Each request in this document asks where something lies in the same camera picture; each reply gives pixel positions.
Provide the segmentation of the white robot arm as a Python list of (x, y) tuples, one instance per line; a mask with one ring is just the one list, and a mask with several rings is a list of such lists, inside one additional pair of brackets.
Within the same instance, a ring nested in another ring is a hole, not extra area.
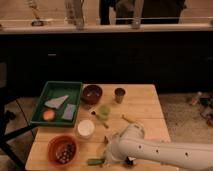
[(159, 142), (144, 139), (141, 124), (129, 124), (115, 134), (105, 149), (105, 161), (113, 164), (127, 157), (151, 160), (192, 171), (213, 171), (213, 145)]

